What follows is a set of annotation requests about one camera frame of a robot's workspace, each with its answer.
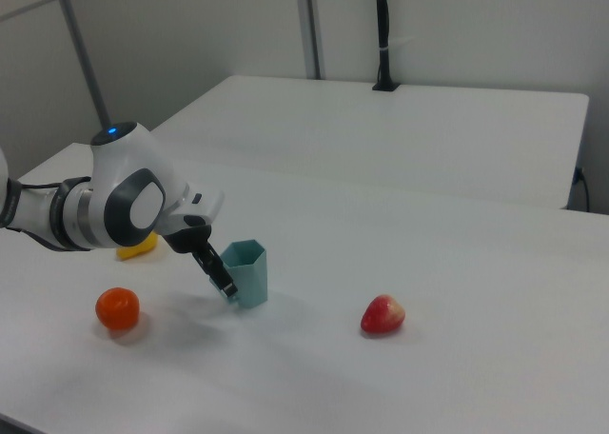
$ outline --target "strawberry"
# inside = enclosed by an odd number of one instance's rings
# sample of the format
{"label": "strawberry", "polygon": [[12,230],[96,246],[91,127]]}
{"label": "strawberry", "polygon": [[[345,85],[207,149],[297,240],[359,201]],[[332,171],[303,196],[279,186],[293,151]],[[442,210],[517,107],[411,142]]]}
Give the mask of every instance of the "strawberry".
{"label": "strawberry", "polygon": [[400,327],[404,318],[403,307],[388,294],[382,294],[365,310],[361,326],[369,334],[384,334]]}

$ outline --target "table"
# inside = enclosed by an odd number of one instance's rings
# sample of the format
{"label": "table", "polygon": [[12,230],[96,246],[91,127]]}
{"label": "table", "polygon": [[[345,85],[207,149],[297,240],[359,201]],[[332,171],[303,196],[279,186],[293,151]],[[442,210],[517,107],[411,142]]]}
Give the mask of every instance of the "table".
{"label": "table", "polygon": [[[255,238],[269,300],[236,310],[186,255],[57,254],[0,233],[0,414],[49,434],[606,432],[609,222],[601,215],[201,163],[212,244]],[[90,171],[73,145],[24,180]],[[133,289],[140,324],[94,316]],[[399,333],[359,332],[382,292]]]}
{"label": "table", "polygon": [[211,163],[561,208],[587,105],[572,93],[235,76],[154,132]]}

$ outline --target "orange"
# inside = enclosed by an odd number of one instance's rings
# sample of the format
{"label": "orange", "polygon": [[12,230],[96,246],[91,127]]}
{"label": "orange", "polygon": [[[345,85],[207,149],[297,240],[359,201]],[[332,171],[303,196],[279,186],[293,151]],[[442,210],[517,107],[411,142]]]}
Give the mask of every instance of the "orange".
{"label": "orange", "polygon": [[111,288],[97,300],[95,313],[102,325],[108,329],[129,329],[137,325],[140,300],[130,289]]}

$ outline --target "hexagonal cup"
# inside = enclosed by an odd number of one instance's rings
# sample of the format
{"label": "hexagonal cup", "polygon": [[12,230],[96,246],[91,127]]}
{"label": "hexagonal cup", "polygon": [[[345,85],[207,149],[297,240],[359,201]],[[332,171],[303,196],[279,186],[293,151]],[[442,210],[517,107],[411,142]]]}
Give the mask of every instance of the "hexagonal cup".
{"label": "hexagonal cup", "polygon": [[220,255],[233,279],[237,304],[244,308],[259,306],[267,299],[266,250],[255,240],[233,242]]}

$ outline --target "yellow object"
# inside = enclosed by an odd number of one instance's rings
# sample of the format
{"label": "yellow object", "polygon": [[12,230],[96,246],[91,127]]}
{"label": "yellow object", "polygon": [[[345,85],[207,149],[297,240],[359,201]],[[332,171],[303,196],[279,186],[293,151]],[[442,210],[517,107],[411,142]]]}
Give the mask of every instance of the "yellow object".
{"label": "yellow object", "polygon": [[156,232],[151,232],[148,237],[140,244],[134,247],[121,247],[116,249],[116,256],[119,260],[125,261],[134,256],[148,253],[156,247],[156,243],[159,240],[159,236]]}

